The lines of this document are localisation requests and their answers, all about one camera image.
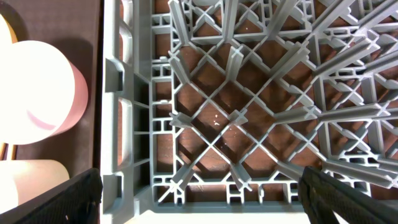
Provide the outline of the pink white bowl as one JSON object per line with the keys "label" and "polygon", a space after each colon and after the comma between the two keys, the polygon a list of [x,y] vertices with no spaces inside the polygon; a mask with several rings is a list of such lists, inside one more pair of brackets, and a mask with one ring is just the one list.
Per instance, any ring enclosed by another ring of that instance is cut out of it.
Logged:
{"label": "pink white bowl", "polygon": [[1,48],[1,142],[32,144],[79,122],[84,76],[56,47],[27,40]]}

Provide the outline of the wooden chopstick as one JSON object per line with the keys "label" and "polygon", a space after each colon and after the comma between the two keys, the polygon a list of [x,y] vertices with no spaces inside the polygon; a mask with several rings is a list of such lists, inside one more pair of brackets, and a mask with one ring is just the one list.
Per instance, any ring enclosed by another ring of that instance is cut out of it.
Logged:
{"label": "wooden chopstick", "polygon": [[2,161],[4,159],[4,155],[5,155],[5,151],[7,148],[7,144],[6,143],[0,143],[0,160]]}
{"label": "wooden chopstick", "polygon": [[14,160],[16,158],[17,146],[8,144],[7,146],[7,160]]}

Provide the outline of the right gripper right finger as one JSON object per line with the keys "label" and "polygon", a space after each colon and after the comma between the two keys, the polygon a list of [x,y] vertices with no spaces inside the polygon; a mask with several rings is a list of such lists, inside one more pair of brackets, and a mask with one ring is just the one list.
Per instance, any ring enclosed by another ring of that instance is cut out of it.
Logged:
{"label": "right gripper right finger", "polygon": [[298,181],[298,198],[311,223],[397,223],[397,210],[310,166]]}

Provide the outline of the white green cup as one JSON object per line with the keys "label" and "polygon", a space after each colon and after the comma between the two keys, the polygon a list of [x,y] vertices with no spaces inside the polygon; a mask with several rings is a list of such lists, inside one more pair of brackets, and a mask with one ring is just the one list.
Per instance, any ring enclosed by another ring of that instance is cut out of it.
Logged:
{"label": "white green cup", "polygon": [[69,179],[65,166],[55,160],[1,161],[1,213]]}

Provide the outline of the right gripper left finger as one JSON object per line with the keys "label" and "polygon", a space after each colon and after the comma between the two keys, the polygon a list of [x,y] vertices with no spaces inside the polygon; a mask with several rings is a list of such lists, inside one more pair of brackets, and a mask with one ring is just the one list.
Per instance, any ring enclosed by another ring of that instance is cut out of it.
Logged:
{"label": "right gripper left finger", "polygon": [[98,223],[102,192],[100,171],[90,168],[1,214],[1,223]]}

